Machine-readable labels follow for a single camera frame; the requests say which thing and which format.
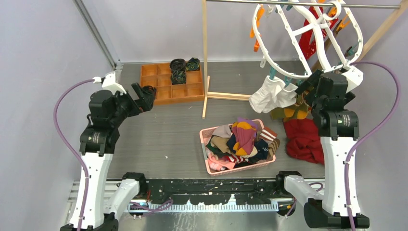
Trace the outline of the white plastic clip hanger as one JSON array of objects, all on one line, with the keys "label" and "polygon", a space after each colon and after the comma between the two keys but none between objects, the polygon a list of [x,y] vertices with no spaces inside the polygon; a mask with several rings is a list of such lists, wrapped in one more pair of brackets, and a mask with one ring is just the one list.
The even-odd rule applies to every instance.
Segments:
[{"label": "white plastic clip hanger", "polygon": [[[284,5],[293,6],[293,9],[304,17],[306,20],[306,25],[300,27],[299,29],[293,29],[285,15],[285,12],[283,11]],[[261,51],[263,55],[260,62],[260,67],[263,68],[266,64],[269,64],[274,72],[280,73],[283,76],[292,79],[306,79],[311,76],[312,68],[307,62],[308,58],[306,57],[306,53],[301,49],[299,38],[307,32],[310,32],[314,38],[315,54],[317,55],[318,61],[325,72],[345,68],[361,57],[364,47],[363,35],[360,26],[350,10],[350,7],[347,6],[343,0],[331,0],[328,2],[328,7],[331,9],[332,13],[324,12],[323,5],[318,5],[316,0],[306,3],[301,3],[298,0],[262,0],[256,6],[253,13],[252,29],[250,34],[252,38],[256,39],[254,50]],[[289,40],[305,70],[303,74],[295,74],[280,67],[271,58],[269,51],[262,40],[261,33],[259,32],[260,19],[263,16],[269,16],[273,12],[278,14],[283,23],[284,29],[289,36]],[[342,13],[345,14],[345,22],[343,25],[351,25],[357,35],[357,43],[354,46],[354,51],[352,51],[351,56],[346,56],[345,52],[342,51],[332,30],[332,28],[335,26],[335,20],[337,20]],[[325,50],[326,41],[331,42],[331,45],[340,59],[339,64],[333,65],[329,62]]]}]

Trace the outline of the maroon purple orange striped sock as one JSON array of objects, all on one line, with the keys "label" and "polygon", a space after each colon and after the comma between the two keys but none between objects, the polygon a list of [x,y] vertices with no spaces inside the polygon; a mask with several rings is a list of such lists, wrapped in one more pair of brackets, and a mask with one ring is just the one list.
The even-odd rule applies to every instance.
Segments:
[{"label": "maroon purple orange striped sock", "polygon": [[257,135],[257,125],[254,121],[239,117],[237,122],[232,124],[231,131],[235,136],[232,148],[235,154],[237,156],[250,155]]}]

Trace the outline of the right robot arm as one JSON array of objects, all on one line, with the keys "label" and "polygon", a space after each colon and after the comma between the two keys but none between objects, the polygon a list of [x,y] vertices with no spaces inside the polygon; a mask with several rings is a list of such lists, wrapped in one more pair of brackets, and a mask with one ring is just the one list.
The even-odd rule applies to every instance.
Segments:
[{"label": "right robot arm", "polygon": [[305,221],[313,229],[367,229],[370,220],[360,211],[355,183],[355,144],[359,121],[345,109],[354,99],[346,76],[315,71],[296,90],[307,92],[313,122],[318,129],[325,166],[324,194],[319,194],[297,171],[280,171],[275,193],[291,195],[302,206]]}]

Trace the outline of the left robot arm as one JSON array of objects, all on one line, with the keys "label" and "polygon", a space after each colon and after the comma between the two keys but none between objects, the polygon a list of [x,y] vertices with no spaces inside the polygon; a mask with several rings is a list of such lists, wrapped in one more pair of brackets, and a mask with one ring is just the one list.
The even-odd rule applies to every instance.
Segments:
[{"label": "left robot arm", "polygon": [[125,119],[150,111],[156,98],[153,86],[133,83],[132,88],[138,96],[136,100],[127,91],[99,90],[90,96],[88,124],[79,138],[79,152],[72,150],[82,167],[79,195],[69,222],[60,228],[62,231],[116,231],[130,201],[147,195],[145,175],[127,172],[119,188],[104,200],[119,127]]}]

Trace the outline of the orange wooden compartment tray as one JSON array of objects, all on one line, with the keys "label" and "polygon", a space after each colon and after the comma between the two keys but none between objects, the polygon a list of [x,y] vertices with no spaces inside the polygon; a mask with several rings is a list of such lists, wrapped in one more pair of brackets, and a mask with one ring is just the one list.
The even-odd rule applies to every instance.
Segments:
[{"label": "orange wooden compartment tray", "polygon": [[186,83],[174,85],[171,82],[170,63],[143,64],[140,85],[156,88],[155,105],[204,100],[203,74],[200,69],[187,71]]}]

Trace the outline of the green striped hanging sock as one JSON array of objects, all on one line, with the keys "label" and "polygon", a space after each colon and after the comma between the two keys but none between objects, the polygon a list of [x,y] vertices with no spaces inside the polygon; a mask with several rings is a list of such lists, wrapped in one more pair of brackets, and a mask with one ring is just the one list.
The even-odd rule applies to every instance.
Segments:
[{"label": "green striped hanging sock", "polygon": [[287,122],[293,119],[305,119],[311,112],[310,106],[305,102],[304,96],[298,95],[296,103],[285,108],[275,108],[270,112],[273,120]]}]

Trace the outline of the white hanging sock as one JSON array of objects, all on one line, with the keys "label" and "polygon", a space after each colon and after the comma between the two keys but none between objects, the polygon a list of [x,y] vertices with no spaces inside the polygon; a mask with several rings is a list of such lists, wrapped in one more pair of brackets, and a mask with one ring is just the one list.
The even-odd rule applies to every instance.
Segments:
[{"label": "white hanging sock", "polygon": [[296,103],[295,84],[278,77],[266,76],[262,86],[249,97],[251,108],[257,113],[268,113],[275,108],[285,108]]}]

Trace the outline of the rolled dark sock centre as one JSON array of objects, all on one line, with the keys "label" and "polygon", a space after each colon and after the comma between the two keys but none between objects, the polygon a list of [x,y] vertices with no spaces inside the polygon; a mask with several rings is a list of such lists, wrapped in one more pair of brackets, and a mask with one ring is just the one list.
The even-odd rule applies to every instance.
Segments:
[{"label": "rolled dark sock centre", "polygon": [[186,73],[182,70],[175,70],[171,74],[172,85],[185,84],[186,83]]}]

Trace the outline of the red hanging sock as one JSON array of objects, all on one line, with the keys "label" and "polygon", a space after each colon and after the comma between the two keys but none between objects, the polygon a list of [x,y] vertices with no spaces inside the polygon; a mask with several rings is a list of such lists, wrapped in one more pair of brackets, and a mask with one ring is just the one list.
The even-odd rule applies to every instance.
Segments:
[{"label": "red hanging sock", "polygon": [[[312,6],[310,6],[308,10],[314,15],[316,19],[318,18],[318,14]],[[327,14],[328,16],[332,17],[335,15],[336,11],[337,11],[336,8],[332,7],[330,10],[328,10]],[[332,29],[332,27],[337,21],[338,19],[334,19],[330,21],[330,29]],[[307,26],[307,25],[309,25],[309,22],[305,19],[304,26]],[[327,36],[327,33],[324,29],[322,29],[322,34],[323,34],[323,38],[325,39]],[[315,39],[311,40],[312,35],[313,35],[313,31],[309,30],[303,33],[299,40],[299,46],[306,60],[308,60],[316,52],[316,41]]]}]

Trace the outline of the red cloth on table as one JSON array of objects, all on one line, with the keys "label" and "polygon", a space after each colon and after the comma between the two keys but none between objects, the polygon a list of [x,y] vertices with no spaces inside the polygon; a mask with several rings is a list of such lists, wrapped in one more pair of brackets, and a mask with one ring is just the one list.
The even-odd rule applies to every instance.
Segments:
[{"label": "red cloth on table", "polygon": [[314,164],[324,164],[318,128],[311,119],[292,119],[283,123],[289,157]]}]

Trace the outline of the rolled dark green sock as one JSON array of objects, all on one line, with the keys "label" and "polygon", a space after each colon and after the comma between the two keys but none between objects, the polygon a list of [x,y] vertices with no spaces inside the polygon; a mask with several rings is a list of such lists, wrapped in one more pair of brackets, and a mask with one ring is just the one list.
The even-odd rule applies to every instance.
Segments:
[{"label": "rolled dark green sock", "polygon": [[186,62],[186,71],[199,71],[200,64],[200,59],[192,57]]}]

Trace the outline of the brown striped sock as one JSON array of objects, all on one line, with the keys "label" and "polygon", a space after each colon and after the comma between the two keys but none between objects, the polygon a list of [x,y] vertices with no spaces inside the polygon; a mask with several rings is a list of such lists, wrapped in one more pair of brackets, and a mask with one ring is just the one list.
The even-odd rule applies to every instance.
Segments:
[{"label": "brown striped sock", "polygon": [[279,149],[280,143],[281,142],[279,139],[275,139],[271,144],[268,145],[268,154],[270,157],[275,156],[277,150]]}]

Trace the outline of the pink plastic basket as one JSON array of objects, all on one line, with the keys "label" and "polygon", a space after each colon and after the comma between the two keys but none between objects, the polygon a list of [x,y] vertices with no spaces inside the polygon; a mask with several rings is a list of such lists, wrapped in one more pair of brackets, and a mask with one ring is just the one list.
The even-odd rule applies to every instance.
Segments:
[{"label": "pink plastic basket", "polygon": [[[259,119],[252,121],[257,125],[256,142],[261,139],[259,135],[265,126]],[[208,174],[211,176],[263,167],[275,161],[276,157],[270,157],[269,155],[267,159],[264,160],[253,158],[253,156],[257,154],[255,147],[250,155],[237,156],[235,151],[232,150],[233,144],[235,143],[235,136],[233,134],[230,138],[213,136],[212,133],[217,127],[205,128],[199,132],[204,163]]]}]

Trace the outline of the grey beige sock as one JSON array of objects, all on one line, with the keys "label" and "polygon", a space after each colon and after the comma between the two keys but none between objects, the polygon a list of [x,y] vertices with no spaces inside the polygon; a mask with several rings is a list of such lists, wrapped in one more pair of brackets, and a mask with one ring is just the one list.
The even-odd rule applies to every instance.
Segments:
[{"label": "grey beige sock", "polygon": [[229,125],[221,125],[214,129],[212,135],[221,138],[230,138],[232,136],[231,127]]}]

